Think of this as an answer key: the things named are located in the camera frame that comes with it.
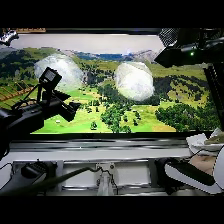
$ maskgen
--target landscape image on screen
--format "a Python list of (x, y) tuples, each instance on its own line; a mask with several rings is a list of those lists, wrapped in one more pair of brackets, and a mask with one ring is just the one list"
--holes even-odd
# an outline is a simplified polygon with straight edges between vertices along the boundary
[[(200, 65), (164, 68), (154, 59), (157, 36), (26, 34), (0, 46), (0, 107), (10, 109), (38, 83), (46, 67), (56, 89), (80, 102), (73, 121), (57, 115), (34, 133), (211, 131), (220, 127)], [(35, 90), (30, 98), (36, 98)]]

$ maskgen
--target black border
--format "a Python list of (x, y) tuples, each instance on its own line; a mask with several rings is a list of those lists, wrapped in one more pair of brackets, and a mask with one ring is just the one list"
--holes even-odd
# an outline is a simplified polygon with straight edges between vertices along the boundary
[[(130, 34), (130, 35), (157, 35), (162, 28), (46, 28), (46, 34)], [(216, 97), (213, 81), (209, 75), (205, 74), (211, 88), (214, 100)], [(220, 102), (215, 100), (217, 109), (220, 108)], [(193, 131), (193, 132), (138, 132), (138, 133), (66, 133), (66, 134), (29, 134), (23, 137), (21, 141), (37, 140), (71, 140), (71, 139), (141, 139), (141, 138), (186, 138), (192, 135), (205, 133), (209, 136), (212, 132)]]

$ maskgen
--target sky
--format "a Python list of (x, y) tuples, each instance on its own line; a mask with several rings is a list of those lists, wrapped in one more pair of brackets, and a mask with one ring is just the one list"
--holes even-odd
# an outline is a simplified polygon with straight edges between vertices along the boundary
[(10, 47), (40, 48), (53, 47), (61, 50), (75, 50), (93, 54), (128, 54), (142, 50), (155, 52), (164, 46), (155, 35), (126, 34), (19, 34)]

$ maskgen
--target screen bezel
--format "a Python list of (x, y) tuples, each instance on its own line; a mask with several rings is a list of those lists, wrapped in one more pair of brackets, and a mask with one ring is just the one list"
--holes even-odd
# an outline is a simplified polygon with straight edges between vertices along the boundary
[[(44, 34), (128, 34), (128, 35), (158, 35), (162, 28), (46, 28), (46, 33), (38, 33), (38, 35)], [(210, 74), (205, 72), (208, 80), (209, 87), (211, 89), (212, 96), (215, 101), (217, 113), (220, 118), (220, 122), (223, 125), (223, 117), (218, 112), (222, 107), (221, 102), (216, 99), (218, 94), (217, 88), (214, 87), (214, 80), (209, 76)], [(138, 132), (138, 133), (65, 133), (65, 134), (29, 134), (20, 141), (45, 141), (45, 140), (70, 140), (70, 139), (149, 139), (149, 138), (186, 138), (192, 135), (205, 133), (209, 136), (210, 131), (192, 131), (192, 132)]]

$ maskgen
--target black frame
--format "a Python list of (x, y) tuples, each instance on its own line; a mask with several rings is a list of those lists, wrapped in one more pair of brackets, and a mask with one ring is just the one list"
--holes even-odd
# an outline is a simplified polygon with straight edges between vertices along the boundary
[[(46, 34), (130, 34), (130, 35), (158, 35), (162, 28), (46, 28)], [(217, 91), (215, 80), (210, 69), (205, 70), (205, 75), (211, 89), (211, 93), (218, 110), (218, 115), (224, 129), (224, 112), (223, 104), (217, 100)], [(138, 132), (138, 133), (66, 133), (66, 134), (29, 134), (19, 142), (24, 141), (46, 141), (46, 140), (71, 140), (71, 139), (152, 139), (152, 138), (174, 138), (186, 139), (186, 137), (205, 133), (210, 136), (210, 131), (193, 131), (193, 132)]]

